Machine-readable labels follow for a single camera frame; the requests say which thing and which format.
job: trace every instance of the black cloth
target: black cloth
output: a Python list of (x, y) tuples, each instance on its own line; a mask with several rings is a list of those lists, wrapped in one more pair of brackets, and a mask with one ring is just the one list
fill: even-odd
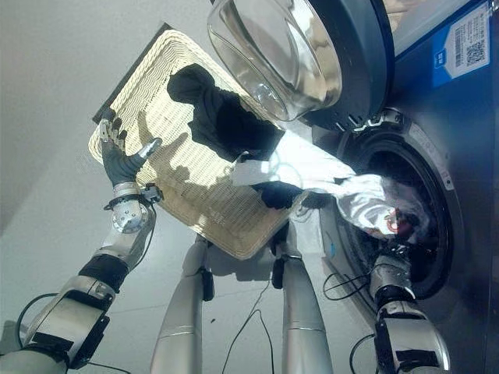
[[(235, 93), (221, 90), (210, 73), (193, 64), (170, 77), (167, 86), (172, 100), (194, 106), (188, 124), (193, 141), (210, 147), (227, 161), (235, 161), (243, 152), (246, 159), (268, 160), (284, 131), (271, 122), (246, 111)], [(253, 186), (261, 191), (268, 207), (289, 208), (302, 190), (283, 182), (265, 182)]]

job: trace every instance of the sticker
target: sticker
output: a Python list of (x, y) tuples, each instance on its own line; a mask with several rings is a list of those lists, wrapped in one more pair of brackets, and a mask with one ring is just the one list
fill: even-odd
[(428, 135), (425, 134), (425, 132), (416, 123), (412, 123), (411, 128), (409, 129), (409, 136), (426, 151), (426, 154), (428, 154), (430, 159), (433, 161), (440, 177), (442, 178), (442, 183), (444, 183), (445, 189), (452, 191), (454, 189), (454, 183), (452, 183), (451, 174), (447, 170), (444, 158), (440, 155)]
[(489, 11), (480, 5), (434, 36), (434, 86), (490, 63)]
[(329, 253), (331, 255), (331, 258), (334, 257), (334, 255), (336, 254), (336, 247), (334, 246), (333, 243), (331, 243), (331, 245), (329, 246)]

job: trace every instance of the washing machine door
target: washing machine door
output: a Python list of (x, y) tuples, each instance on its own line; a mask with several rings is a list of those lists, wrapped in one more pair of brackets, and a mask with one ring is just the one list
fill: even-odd
[(360, 127), (383, 106), (394, 48), (382, 0), (218, 0), (211, 43), (275, 118)]

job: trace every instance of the laundry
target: laundry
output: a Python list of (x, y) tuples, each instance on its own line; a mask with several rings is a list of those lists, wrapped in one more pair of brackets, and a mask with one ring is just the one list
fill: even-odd
[(235, 93), (216, 87), (201, 66), (180, 69), (167, 89), (172, 100), (194, 106), (193, 141), (227, 161), (239, 159), (232, 181), (261, 192), (268, 207), (289, 208), (307, 190), (334, 196), (341, 215), (375, 238), (403, 235), (417, 242), (426, 234), (428, 214), (411, 188), (379, 175), (357, 175), (317, 146), (258, 119)]
[(287, 132), (268, 161), (238, 162), (234, 185), (279, 182), (336, 198), (351, 224), (375, 238), (401, 236), (415, 244), (430, 225), (416, 190), (379, 175), (357, 175), (338, 158)]
[(243, 152), (258, 160), (268, 159), (284, 132), (263, 121), (240, 104), (235, 93), (221, 90), (198, 64), (180, 69), (168, 82), (174, 101), (194, 106), (189, 123), (193, 141), (210, 147), (227, 161)]

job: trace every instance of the laundry basket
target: laundry basket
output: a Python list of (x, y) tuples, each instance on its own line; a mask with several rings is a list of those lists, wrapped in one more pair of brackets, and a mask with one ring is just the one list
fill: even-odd
[[(161, 207), (230, 255), (248, 259), (284, 224), (292, 208), (269, 209), (252, 188), (232, 186), (232, 163), (192, 141), (187, 124), (193, 119), (193, 106), (173, 101), (166, 87), (172, 74), (193, 63), (203, 66), (218, 87), (237, 93), (254, 113), (269, 119), (228, 73), (177, 30), (156, 36), (107, 105), (128, 132), (127, 154), (153, 137), (163, 139), (137, 181), (156, 183), (165, 194)], [(88, 146), (102, 163), (98, 128)]]

